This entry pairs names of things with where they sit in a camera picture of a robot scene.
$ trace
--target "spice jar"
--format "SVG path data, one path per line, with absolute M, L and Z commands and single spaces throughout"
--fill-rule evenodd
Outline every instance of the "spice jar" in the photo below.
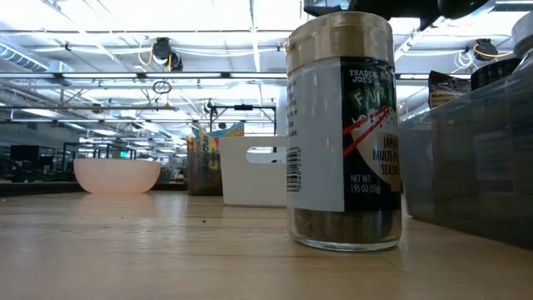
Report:
M 287 211 L 299 243 L 340 251 L 390 248 L 401 235 L 392 29 L 337 12 L 287 45 Z

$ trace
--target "jar lid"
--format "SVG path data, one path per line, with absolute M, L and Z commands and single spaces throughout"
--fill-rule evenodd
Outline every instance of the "jar lid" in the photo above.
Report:
M 367 12 L 335 12 L 297 28 L 287 45 L 287 71 L 325 58 L 375 58 L 394 67 L 392 28 Z
M 514 52 L 516 56 L 522 58 L 533 48 L 533 12 L 529 12 L 518 20 L 512 33 L 515 41 Z

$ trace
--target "pink bowl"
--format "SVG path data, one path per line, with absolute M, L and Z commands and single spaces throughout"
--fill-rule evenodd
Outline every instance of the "pink bowl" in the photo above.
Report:
M 156 184 L 159 162 L 126 159 L 74 159 L 74 173 L 82 188 L 98 194 L 144 193 Z

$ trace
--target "wooden table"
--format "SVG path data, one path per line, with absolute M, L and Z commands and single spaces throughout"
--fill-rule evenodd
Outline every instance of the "wooden table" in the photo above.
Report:
M 533 298 L 533 252 L 408 218 L 394 250 L 327 252 L 294 243 L 285 213 L 179 192 L 5 198 L 0 299 Z

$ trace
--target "gold lid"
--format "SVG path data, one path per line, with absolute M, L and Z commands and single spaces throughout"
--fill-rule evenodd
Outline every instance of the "gold lid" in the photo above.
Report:
M 313 19 L 292 32 L 287 71 L 325 58 L 376 58 L 394 67 L 392 28 L 367 12 L 336 12 Z

